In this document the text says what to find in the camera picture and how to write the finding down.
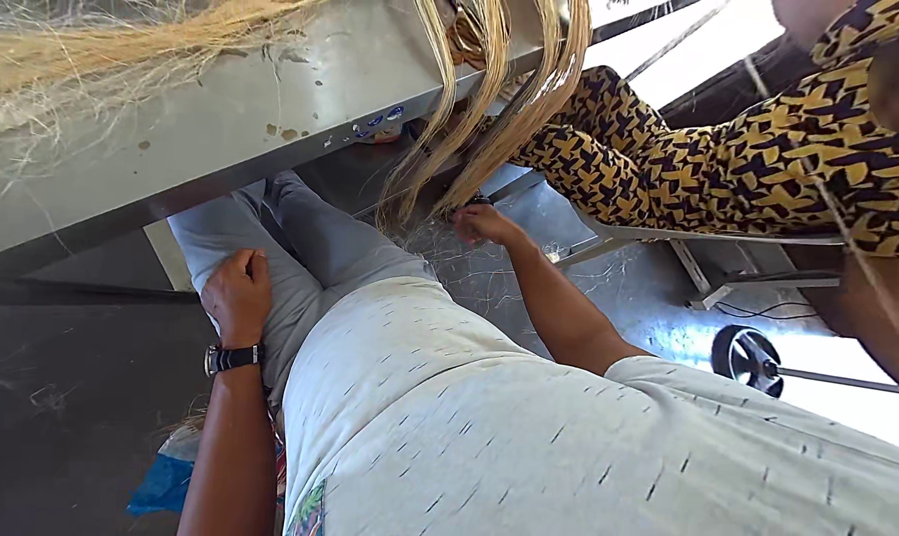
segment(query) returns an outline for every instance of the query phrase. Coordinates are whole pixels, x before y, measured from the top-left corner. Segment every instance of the hand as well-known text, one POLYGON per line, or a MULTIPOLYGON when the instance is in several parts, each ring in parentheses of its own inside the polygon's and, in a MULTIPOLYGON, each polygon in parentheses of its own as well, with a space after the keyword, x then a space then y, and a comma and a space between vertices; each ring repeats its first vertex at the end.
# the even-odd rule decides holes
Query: hand
POLYGON ((218 322, 221 348, 260 342, 271 306, 265 252, 241 249, 222 262, 202 289, 202 305, 218 322))
POLYGON ((480 240, 489 239, 507 246, 518 238, 525 237, 525 232, 518 225, 492 205, 468 205, 453 214, 453 227, 456 235, 467 244, 476 244, 480 240))

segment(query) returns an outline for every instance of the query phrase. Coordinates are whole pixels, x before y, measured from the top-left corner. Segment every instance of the gray pants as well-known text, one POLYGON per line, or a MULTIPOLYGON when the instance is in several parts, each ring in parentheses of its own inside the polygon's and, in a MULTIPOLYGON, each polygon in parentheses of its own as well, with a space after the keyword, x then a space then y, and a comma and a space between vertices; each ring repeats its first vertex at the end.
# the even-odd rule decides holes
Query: gray pants
POLYGON ((326 204, 294 172, 276 177, 267 197, 262 180, 177 213, 169 224, 199 293, 218 264, 236 250, 265 250, 273 306, 265 323, 262 371, 274 414, 297 350, 338 299, 390 277, 436 280, 428 262, 326 204), (303 266, 261 225, 264 207, 274 214, 303 266))

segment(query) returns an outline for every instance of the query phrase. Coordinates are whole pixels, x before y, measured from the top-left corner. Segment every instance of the sticker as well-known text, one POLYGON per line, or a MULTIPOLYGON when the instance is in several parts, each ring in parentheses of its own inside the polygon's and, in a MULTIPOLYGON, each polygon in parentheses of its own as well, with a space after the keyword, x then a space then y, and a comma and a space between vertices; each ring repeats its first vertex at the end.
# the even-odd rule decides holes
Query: sticker
POLYGON ((386 120, 393 121, 393 119, 399 119, 400 116, 403 116, 403 107, 397 106, 393 110, 390 110, 390 113, 386 115, 386 120))

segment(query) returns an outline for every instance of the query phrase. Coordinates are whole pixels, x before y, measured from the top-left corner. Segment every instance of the wristwatch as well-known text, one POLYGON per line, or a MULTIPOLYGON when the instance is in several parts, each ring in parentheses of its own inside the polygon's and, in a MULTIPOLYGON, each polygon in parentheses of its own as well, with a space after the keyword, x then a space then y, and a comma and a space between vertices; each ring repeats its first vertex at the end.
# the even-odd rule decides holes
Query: wristwatch
POLYGON ((230 370, 246 364, 256 364, 265 355, 265 345, 258 343, 251 348, 224 350, 213 344, 205 350, 205 374, 211 377, 216 372, 230 370))

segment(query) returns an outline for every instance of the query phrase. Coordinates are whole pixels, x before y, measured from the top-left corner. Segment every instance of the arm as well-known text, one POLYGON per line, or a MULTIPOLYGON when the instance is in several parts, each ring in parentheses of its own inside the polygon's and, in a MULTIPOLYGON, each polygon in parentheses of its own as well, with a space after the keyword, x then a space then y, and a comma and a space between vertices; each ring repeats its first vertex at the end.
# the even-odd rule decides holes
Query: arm
MULTIPOLYGON (((270 310, 264 255, 240 250, 225 261, 205 284, 202 304, 218 321, 222 348, 258 343, 270 310)), ((275 473, 260 365, 216 374, 179 536, 272 534, 275 473)))
POLYGON ((509 252, 528 317, 555 362, 604 376, 619 359, 650 355, 625 342, 526 232, 490 205, 465 207, 454 220, 457 233, 469 243, 488 238, 509 252))
MULTIPOLYGON (((893 298, 899 316, 899 259, 867 259, 893 298)), ((899 384, 899 331, 887 317, 876 291, 856 259, 849 256, 843 278, 842 310, 854 333, 873 359, 899 384)))

